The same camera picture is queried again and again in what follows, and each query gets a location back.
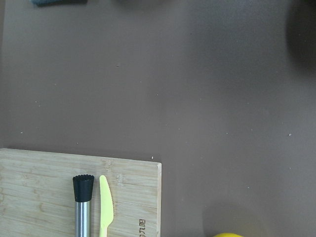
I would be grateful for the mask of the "steel muddler black tip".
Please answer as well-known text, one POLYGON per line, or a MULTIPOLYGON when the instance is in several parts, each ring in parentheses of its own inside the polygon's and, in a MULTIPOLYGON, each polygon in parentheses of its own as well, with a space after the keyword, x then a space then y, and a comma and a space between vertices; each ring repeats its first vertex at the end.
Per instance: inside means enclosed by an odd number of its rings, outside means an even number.
POLYGON ((84 174, 73 177, 76 237, 89 237, 91 233, 90 205, 92 200, 93 184, 93 175, 84 174))

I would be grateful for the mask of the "yellow plastic knife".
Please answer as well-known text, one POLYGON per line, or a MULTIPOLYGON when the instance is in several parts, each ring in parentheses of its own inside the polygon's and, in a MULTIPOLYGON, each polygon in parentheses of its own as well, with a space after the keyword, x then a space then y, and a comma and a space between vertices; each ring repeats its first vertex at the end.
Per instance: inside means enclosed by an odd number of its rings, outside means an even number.
POLYGON ((114 206, 111 190, 105 175, 99 177, 100 185, 100 230, 99 237, 108 235, 108 227, 114 220, 114 206))

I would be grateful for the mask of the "yellow lemon lower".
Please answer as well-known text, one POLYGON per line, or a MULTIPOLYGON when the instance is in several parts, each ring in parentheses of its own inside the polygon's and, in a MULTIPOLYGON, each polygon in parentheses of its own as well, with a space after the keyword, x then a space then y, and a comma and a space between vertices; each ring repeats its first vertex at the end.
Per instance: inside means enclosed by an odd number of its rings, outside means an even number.
POLYGON ((213 237, 242 237, 241 235, 237 235, 235 233, 219 233, 214 235, 213 237))

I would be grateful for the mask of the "bamboo cutting board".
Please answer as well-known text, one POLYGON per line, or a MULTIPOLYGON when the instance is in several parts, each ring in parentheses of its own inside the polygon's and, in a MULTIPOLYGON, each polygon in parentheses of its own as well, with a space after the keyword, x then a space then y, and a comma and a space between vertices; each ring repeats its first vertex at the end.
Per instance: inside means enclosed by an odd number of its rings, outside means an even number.
POLYGON ((72 237, 75 234, 73 177, 95 177, 91 235, 99 236, 99 177, 106 176, 114 206, 110 237, 161 235, 161 164, 2 148, 0 234, 3 237, 72 237))

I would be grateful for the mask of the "grey folded cloth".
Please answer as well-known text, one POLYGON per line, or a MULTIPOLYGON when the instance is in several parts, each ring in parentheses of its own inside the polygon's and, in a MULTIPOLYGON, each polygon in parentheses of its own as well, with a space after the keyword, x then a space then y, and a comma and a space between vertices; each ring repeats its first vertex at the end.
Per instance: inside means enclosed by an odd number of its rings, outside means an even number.
POLYGON ((64 5, 64 4, 86 4, 88 0, 30 0, 38 7, 64 5))

